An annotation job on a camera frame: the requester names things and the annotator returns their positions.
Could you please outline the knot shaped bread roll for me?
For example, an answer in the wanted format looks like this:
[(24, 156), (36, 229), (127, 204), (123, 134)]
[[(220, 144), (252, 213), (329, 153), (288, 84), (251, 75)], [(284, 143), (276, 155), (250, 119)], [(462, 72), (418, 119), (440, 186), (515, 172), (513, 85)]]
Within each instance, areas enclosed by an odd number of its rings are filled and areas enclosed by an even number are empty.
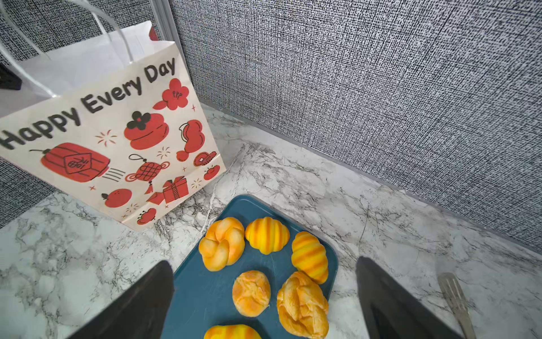
[(214, 222), (198, 245), (203, 264), (211, 272), (235, 264), (245, 250), (245, 228), (233, 217)]

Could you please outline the flaky braided pastry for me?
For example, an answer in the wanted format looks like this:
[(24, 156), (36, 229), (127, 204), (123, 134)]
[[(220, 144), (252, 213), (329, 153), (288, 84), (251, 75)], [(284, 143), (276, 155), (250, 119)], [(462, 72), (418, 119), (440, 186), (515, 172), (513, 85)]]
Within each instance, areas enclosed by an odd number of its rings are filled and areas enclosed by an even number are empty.
[(293, 273), (277, 294), (279, 322), (290, 334), (325, 338), (329, 332), (329, 304), (320, 286), (306, 274)]

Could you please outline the striped yellow bun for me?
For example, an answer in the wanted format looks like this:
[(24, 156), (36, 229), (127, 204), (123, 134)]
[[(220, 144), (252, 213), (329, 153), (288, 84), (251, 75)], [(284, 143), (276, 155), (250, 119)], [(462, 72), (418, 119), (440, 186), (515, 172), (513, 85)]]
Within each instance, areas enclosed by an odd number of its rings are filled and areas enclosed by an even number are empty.
[(281, 251), (290, 240), (288, 228), (271, 217), (254, 220), (245, 230), (249, 244), (261, 254)]
[(323, 285), (329, 276), (329, 261), (325, 247), (318, 238), (303, 231), (292, 242), (292, 265), (315, 283)]

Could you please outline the teal rectangular tray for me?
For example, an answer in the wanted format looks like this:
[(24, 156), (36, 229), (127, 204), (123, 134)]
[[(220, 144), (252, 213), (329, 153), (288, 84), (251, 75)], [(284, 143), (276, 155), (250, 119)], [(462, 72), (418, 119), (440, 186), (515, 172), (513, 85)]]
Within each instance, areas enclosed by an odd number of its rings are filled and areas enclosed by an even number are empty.
[[(284, 282), (297, 271), (292, 265), (292, 242), (299, 232), (308, 231), (296, 221), (289, 219), (263, 201), (250, 195), (233, 198), (217, 220), (233, 217), (247, 227), (254, 220), (271, 217), (279, 220), (289, 229), (289, 243), (278, 252), (261, 254), (247, 241), (241, 258), (232, 266), (211, 272), (204, 267), (198, 250), (200, 240), (174, 273), (174, 295), (167, 312), (161, 338), (204, 338), (213, 326), (244, 324), (255, 329), (261, 338), (301, 338), (288, 333), (279, 322), (277, 293)], [(329, 276), (320, 286), (329, 301), (338, 269), (335, 250), (321, 237), (329, 263)], [(234, 281), (244, 272), (260, 271), (270, 282), (271, 298), (269, 307), (258, 317), (242, 316), (234, 306), (232, 288)]]

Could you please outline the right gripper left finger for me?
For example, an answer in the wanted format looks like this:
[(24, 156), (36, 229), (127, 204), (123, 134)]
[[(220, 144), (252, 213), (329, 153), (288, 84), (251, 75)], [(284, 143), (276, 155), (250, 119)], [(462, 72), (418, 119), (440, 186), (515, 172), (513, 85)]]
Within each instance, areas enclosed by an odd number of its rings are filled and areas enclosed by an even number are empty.
[(174, 294), (174, 276), (160, 261), (72, 338), (160, 338)]

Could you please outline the red white paper gift bag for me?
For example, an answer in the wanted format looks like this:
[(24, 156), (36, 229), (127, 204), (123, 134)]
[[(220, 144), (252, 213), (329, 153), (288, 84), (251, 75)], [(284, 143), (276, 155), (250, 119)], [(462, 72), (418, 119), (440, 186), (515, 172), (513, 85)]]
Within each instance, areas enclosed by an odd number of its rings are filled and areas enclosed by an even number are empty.
[(151, 23), (44, 53), (1, 55), (1, 156), (141, 231), (226, 169), (184, 56)]

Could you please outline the striped yellow bun right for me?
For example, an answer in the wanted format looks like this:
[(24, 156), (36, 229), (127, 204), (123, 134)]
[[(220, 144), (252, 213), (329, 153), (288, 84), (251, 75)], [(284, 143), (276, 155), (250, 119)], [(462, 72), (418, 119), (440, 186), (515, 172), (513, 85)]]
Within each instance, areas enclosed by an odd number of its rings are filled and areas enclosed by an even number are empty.
[(292, 242), (292, 265), (315, 283), (323, 285), (329, 276), (329, 261), (325, 247), (318, 238), (303, 231)]

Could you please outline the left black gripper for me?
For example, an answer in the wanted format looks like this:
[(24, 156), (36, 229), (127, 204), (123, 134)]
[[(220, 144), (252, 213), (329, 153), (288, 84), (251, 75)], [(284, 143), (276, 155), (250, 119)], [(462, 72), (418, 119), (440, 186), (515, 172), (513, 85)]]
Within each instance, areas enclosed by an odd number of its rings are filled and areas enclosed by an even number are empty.
[(0, 89), (21, 90), (22, 80), (7, 66), (0, 64)]

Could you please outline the striped yellow bun left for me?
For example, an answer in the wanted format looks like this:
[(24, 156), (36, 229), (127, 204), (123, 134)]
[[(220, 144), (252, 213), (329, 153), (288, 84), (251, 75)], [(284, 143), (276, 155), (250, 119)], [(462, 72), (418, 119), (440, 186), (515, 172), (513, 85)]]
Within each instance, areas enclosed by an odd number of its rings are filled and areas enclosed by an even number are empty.
[(290, 240), (288, 228), (271, 217), (254, 220), (245, 230), (249, 244), (261, 254), (281, 251)]

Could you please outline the small round crusty bun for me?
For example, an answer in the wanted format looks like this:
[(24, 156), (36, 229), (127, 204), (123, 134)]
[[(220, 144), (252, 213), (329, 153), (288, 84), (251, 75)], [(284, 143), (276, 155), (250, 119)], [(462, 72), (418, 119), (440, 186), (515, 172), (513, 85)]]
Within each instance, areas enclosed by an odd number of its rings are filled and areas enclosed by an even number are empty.
[(247, 271), (234, 281), (232, 299), (237, 311), (245, 317), (255, 318), (269, 306), (270, 283), (260, 271)]

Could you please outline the yellow striped croissant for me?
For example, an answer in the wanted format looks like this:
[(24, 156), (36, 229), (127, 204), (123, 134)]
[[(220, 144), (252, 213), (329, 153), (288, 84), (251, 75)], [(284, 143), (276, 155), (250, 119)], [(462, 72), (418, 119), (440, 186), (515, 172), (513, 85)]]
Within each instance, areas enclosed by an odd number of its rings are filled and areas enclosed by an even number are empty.
[(247, 325), (213, 326), (204, 339), (261, 339), (260, 334)]

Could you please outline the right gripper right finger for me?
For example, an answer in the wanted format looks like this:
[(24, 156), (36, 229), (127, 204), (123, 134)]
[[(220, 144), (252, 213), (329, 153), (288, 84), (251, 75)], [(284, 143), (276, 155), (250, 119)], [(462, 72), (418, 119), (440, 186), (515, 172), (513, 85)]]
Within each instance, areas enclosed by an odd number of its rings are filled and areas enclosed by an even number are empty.
[(460, 338), (367, 257), (357, 259), (357, 287), (370, 338)]

